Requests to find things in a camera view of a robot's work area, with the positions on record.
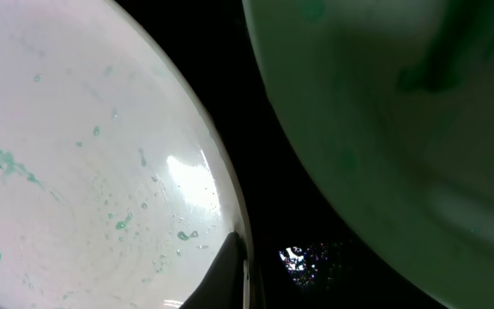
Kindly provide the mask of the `round black tray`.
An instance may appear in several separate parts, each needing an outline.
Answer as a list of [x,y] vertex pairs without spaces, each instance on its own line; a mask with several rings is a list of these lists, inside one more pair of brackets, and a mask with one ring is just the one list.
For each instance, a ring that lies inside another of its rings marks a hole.
[[435,308],[322,196],[265,94],[239,1],[123,0],[211,115],[244,194],[267,308]]

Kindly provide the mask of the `white plate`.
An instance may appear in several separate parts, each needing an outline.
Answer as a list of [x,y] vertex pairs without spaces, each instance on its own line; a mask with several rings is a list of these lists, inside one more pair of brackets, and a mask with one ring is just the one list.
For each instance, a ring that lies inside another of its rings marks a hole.
[[204,106],[114,1],[0,1],[0,308],[180,308],[249,221]]

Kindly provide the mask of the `mint green plate with stain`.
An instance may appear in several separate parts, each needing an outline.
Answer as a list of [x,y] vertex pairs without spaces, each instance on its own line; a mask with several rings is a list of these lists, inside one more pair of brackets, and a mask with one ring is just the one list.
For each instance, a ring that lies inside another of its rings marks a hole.
[[244,3],[305,170],[385,262],[494,308],[494,0]]

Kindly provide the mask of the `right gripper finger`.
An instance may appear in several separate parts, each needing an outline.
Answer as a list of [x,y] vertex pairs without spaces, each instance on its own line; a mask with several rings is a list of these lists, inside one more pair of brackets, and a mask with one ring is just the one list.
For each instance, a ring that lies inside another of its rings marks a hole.
[[180,308],[243,309],[245,261],[243,240],[229,233],[200,285]]

